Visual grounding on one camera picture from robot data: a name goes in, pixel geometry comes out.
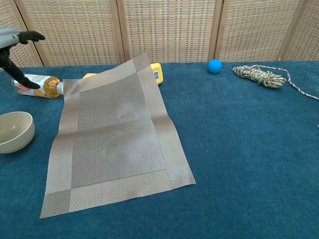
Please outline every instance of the blue table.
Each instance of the blue table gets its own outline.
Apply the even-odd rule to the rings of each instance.
[[[217,75],[204,63],[162,65],[160,91],[196,185],[43,220],[63,97],[18,95],[0,72],[0,114],[29,112],[36,128],[26,148],[0,155],[0,238],[318,238],[319,102],[231,71],[244,64],[224,63]],[[319,62],[263,64],[319,96]],[[77,79],[113,67],[23,70]]]

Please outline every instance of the bottle label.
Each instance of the bottle label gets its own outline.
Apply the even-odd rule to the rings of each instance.
[[[18,81],[12,80],[12,85],[18,94],[27,95],[27,96],[47,97],[43,86],[44,86],[44,82],[47,79],[49,79],[51,76],[39,76],[39,75],[30,75],[30,74],[25,74],[25,76],[28,77],[28,79],[31,80],[32,82],[35,82],[38,85],[40,85],[40,88],[36,90],[30,89],[28,87],[21,85]]]

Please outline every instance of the beige bowl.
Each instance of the beige bowl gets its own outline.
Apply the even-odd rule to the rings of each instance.
[[[11,112],[0,116],[0,153],[12,153],[25,147],[34,136],[32,116]]]

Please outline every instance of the woven screen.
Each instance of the woven screen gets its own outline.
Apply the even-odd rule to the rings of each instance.
[[[14,27],[20,31],[25,31],[26,28],[22,25],[22,18],[16,14],[13,9],[15,5],[11,5],[8,0],[0,0],[0,27]],[[10,50],[10,58],[17,66],[40,66],[35,58],[36,51],[32,50],[30,45],[18,44]]]
[[[123,5],[119,11],[124,16],[127,58],[147,52],[151,62],[207,61],[215,1],[119,1]]]
[[[319,60],[319,1],[311,0],[295,32],[287,60]]]
[[[49,66],[120,62],[110,1],[17,0],[28,28],[46,36],[37,46]]]
[[[275,60],[297,4],[298,0],[228,0],[217,57],[223,61]]]

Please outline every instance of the rope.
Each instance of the rope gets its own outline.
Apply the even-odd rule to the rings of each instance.
[[[288,80],[286,80],[281,75],[276,75],[270,71],[264,72],[260,69],[260,67],[265,67],[269,69],[274,70],[281,70],[287,73]],[[283,68],[276,68],[276,67],[269,67],[269,66],[262,66],[262,65],[253,65],[253,66],[239,66],[234,67],[233,72],[236,73],[236,75],[240,77],[247,78],[249,80],[252,80],[254,82],[257,82],[258,84],[262,84],[267,87],[271,88],[279,88],[282,86],[286,81],[289,82],[289,84],[294,87],[297,91],[299,91],[301,94],[308,96],[310,98],[313,98],[315,100],[319,101],[319,98],[316,96],[312,96],[304,91],[302,91],[299,87],[297,87],[292,81],[289,72],[286,69]]]

